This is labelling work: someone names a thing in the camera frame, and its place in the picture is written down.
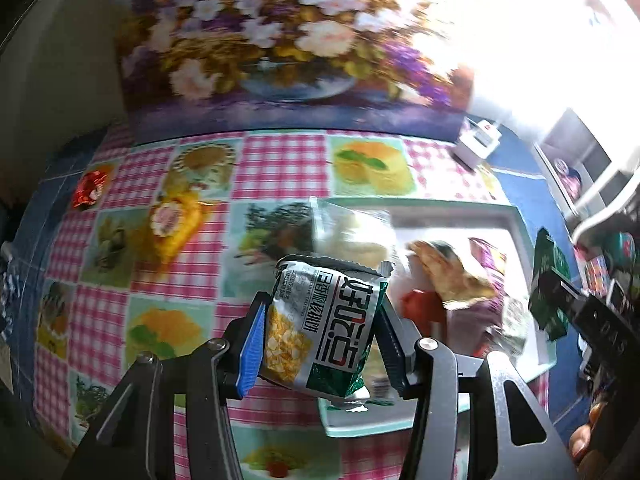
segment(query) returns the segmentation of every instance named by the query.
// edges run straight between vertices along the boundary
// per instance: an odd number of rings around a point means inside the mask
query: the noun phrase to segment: white power adapter
[[[491,155],[500,144],[501,133],[496,124],[489,121],[480,121],[478,124],[465,117],[465,122],[460,128],[458,142],[453,148],[453,154],[471,169]]]

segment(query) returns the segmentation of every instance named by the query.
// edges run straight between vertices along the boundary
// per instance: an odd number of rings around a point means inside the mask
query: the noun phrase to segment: green and silver snack bag
[[[558,249],[547,230],[543,228],[538,231],[538,236],[536,237],[529,310],[538,322],[539,327],[548,334],[549,340],[555,341],[566,335],[569,320],[558,307],[548,304],[538,290],[540,274],[549,269],[557,270],[565,279],[570,280],[569,265],[566,262],[566,257]]]
[[[372,269],[329,257],[287,256],[276,265],[261,375],[335,402],[364,402],[360,377],[386,289]]]

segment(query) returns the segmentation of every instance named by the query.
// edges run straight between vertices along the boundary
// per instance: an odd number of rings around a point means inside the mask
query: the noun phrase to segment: purple snack bag
[[[487,277],[496,295],[490,300],[477,301],[466,312],[473,312],[479,320],[497,327],[502,326],[504,307],[504,269],[507,256],[481,238],[469,238],[471,254],[486,270]]]

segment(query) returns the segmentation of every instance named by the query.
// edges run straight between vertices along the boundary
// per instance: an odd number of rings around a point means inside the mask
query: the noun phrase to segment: metal screw
[[[438,347],[438,342],[430,337],[423,337],[418,341],[418,345],[420,345],[420,348],[423,350],[435,350]]]
[[[207,346],[211,348],[214,352],[220,352],[221,350],[225,349],[226,340],[219,337],[215,337],[207,341]]]
[[[138,357],[136,357],[136,361],[139,362],[142,365],[149,364],[153,360],[154,360],[153,353],[152,352],[148,352],[146,350],[144,352],[140,352],[138,354]]]

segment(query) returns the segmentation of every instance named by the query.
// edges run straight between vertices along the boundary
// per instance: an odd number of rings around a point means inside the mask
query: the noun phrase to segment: vase
[[[332,97],[352,88],[356,78],[326,59],[272,62],[261,59],[245,63],[248,77],[240,86],[268,101],[303,102]]]

